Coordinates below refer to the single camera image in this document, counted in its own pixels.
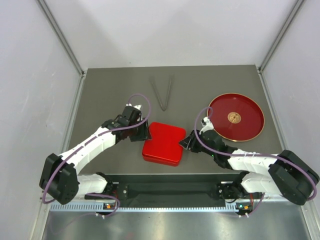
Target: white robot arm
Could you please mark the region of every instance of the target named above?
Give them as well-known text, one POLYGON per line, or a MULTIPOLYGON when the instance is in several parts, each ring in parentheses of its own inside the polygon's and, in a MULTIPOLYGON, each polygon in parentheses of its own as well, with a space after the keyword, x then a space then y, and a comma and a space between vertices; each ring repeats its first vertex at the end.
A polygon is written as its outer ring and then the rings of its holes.
POLYGON ((127 137, 132 142, 151 138, 148 121, 142 118, 141 108, 141 105, 127 104, 121 115, 104 122, 94 134, 77 146, 59 156, 54 153, 49 155, 39 183, 44 193, 49 193, 61 204, 88 193, 102 193, 108 183, 103 174, 78 174, 97 155, 127 137))
POLYGON ((304 205, 319 182, 319 176, 292 151, 284 150, 280 154, 243 151, 226 145, 208 117, 203 118, 201 124, 197 135, 193 130, 179 144, 191 152, 209 154, 222 168, 243 171, 228 188, 224 188, 222 194, 226 196, 243 198, 250 193, 269 193, 304 205))

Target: red lid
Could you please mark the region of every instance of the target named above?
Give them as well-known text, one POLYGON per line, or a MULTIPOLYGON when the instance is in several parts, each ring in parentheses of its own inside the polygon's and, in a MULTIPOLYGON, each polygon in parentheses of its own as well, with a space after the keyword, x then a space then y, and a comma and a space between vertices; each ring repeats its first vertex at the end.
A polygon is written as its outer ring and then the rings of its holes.
POLYGON ((248 141, 264 128, 265 117, 261 108, 247 96, 226 93, 217 96, 209 106, 213 109, 210 120, 215 131, 228 140, 248 141))
POLYGON ((179 165, 183 153, 179 142, 185 138, 186 130, 177 126, 153 122, 149 126, 149 131, 152 139, 144 142, 143 159, 171 166, 179 165))

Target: white enclosure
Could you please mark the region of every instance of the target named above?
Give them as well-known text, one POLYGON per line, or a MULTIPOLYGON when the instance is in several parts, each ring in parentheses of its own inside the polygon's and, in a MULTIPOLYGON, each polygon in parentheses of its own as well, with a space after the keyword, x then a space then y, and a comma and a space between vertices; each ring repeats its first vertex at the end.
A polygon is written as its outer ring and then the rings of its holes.
POLYGON ((82 68, 259 66, 295 0, 47 0, 82 68))
POLYGON ((44 159, 61 151, 80 76, 34 0, 0 8, 0 238, 24 240, 38 214, 44 159))
MULTIPOLYGON (((320 172, 320 2, 302 6, 264 70, 289 149, 320 172)), ((320 196, 315 199, 320 211, 320 196)))
MULTIPOLYGON (((32 234, 44 160, 62 149, 83 77, 37 2, 47 3, 76 60, 87 70, 258 68, 293 6, 302 1, 2 1, 0 235, 6 240, 28 239, 32 234)), ((286 146, 318 173, 319 12, 319 1, 305 1, 261 71, 286 146)), ((320 211, 320 196, 315 202, 320 211)))

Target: metal table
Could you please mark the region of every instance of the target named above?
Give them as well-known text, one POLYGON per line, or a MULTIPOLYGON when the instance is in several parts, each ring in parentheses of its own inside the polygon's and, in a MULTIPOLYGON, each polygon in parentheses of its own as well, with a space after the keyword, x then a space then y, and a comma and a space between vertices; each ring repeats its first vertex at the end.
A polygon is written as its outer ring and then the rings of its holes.
MULTIPOLYGON (((160 122, 193 129, 197 114, 213 98, 223 93, 240 93, 260 105, 265 126, 262 133, 248 142, 226 143, 242 150, 259 153, 280 153, 281 146, 256 67, 241 66, 170 66, 89 69, 76 114, 70 147, 90 136, 104 121, 121 114, 129 96, 146 95, 152 104, 149 123, 160 122), (149 82, 154 76, 159 94, 164 100, 169 75, 174 75, 171 96, 166 111, 162 111, 149 82)), ((133 104, 147 103, 137 97, 133 104)), ((178 167, 155 164, 142 158, 143 142, 125 140, 101 153, 81 173, 93 174, 203 174, 230 173, 218 167, 206 154, 184 152, 178 167)))
MULTIPOLYGON (((279 153, 282 149, 265 93, 254 65, 175 66, 89 69, 84 81, 70 147, 91 135, 105 120, 120 114, 130 95, 142 93, 152 104, 149 123, 161 122, 185 128, 189 133, 199 111, 223 93, 240 93, 259 104, 265 117, 262 133, 248 142, 228 145, 246 151, 279 153), (164 100, 169 75, 174 83, 167 110, 163 112, 148 79, 154 76, 164 100)), ((133 104, 147 104, 137 97, 133 104)), ((180 165, 166 166, 144 161, 143 142, 125 140, 97 156, 82 174, 226 174, 206 154, 184 152, 180 165)), ((54 230, 62 228, 79 212, 51 212, 54 230)), ((264 202, 249 219, 238 219, 223 213, 207 212, 121 212, 106 220, 86 216, 70 225, 58 236, 48 230, 43 239, 77 240, 170 240, 170 239, 310 239, 301 207, 288 202, 264 202)))
MULTIPOLYGON (((58 231, 82 213, 52 214, 58 231)), ((250 218, 217 212, 133 212, 106 218, 86 216, 43 240, 310 240, 299 206, 264 202, 250 218)))

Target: metal frame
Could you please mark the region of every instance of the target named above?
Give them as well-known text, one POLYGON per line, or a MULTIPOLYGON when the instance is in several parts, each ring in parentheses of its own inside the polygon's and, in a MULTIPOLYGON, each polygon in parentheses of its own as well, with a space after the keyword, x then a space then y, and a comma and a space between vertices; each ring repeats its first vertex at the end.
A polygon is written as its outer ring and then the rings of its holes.
POLYGON ((51 13, 48 4, 46 3, 45 0, 36 0, 36 2, 38 3, 39 7, 41 8, 42 12, 44 13, 46 19, 48 20, 49 24, 52 27, 52 30, 54 31, 54 33, 56 34, 57 38, 59 39, 62 47, 64 48, 66 54, 69 56, 71 62, 73 63, 75 69, 77 70, 77 72, 83 76, 83 74, 85 73, 85 71, 81 68, 74 52, 72 51, 66 37, 64 36, 63 32, 61 31, 55 17, 53 16, 53 14, 51 13))
MULTIPOLYGON (((80 103, 80 97, 82 94, 83 86, 86 79, 86 72, 80 76, 79 84, 77 86, 76 93, 74 95, 74 100, 72 103, 72 107, 70 109, 70 114, 67 121, 66 130, 63 137, 63 143, 61 146, 61 153, 65 152, 68 149, 70 139, 71 139, 71 133, 74 128, 75 118, 78 111, 78 106, 80 103)), ((39 240, 42 239, 46 222, 48 219, 48 214, 50 211, 50 204, 43 204, 41 201, 42 193, 39 195, 39 202, 38 202, 38 214, 37 218, 34 221, 32 231, 30 233, 30 240, 39 240)))
MULTIPOLYGON (((278 46, 282 42, 283 38, 285 37, 286 33, 288 32, 288 29, 293 24, 294 19, 298 15, 300 9, 302 8, 303 4, 306 2, 306 0, 297 0, 292 7, 288 17, 286 18, 284 24, 282 25, 278 35, 276 36, 275 40, 273 41, 269 51, 267 52, 266 56, 264 57, 262 64, 257 68, 258 75, 261 80, 261 84, 264 90, 264 94, 266 97, 266 100, 268 102, 270 112, 272 115, 272 119, 275 125, 275 129, 277 132, 277 135, 279 137, 279 141, 281 144, 282 149, 288 149, 288 144, 286 142, 286 138, 284 136, 283 130, 280 125, 280 121, 278 118, 278 114, 275 108, 275 105, 272 101, 270 91, 266 82, 266 78, 264 76, 264 70, 266 69, 269 61, 275 54, 278 46)), ((318 240, 320 239, 320 217, 317 211, 317 208, 315 206, 314 201, 308 201, 305 205, 301 207, 306 226, 309 230, 310 237, 312 240, 318 240)))
POLYGON ((266 56, 264 57, 264 59, 263 59, 263 61, 261 63, 261 66, 258 68, 261 72, 263 72, 263 70, 266 68, 268 62, 270 61, 270 59, 274 55, 276 49, 278 48, 279 44, 281 43, 282 39, 284 38, 285 34, 287 33, 289 27, 293 23, 293 20, 297 16, 299 10, 301 9, 301 7, 305 3, 305 1, 306 0, 297 0, 295 2, 294 6, 292 7, 292 9, 291 9, 291 11, 289 13, 289 15, 285 19, 285 22, 282 25, 279 33, 277 34, 275 40, 273 41, 269 51, 267 52, 266 56))

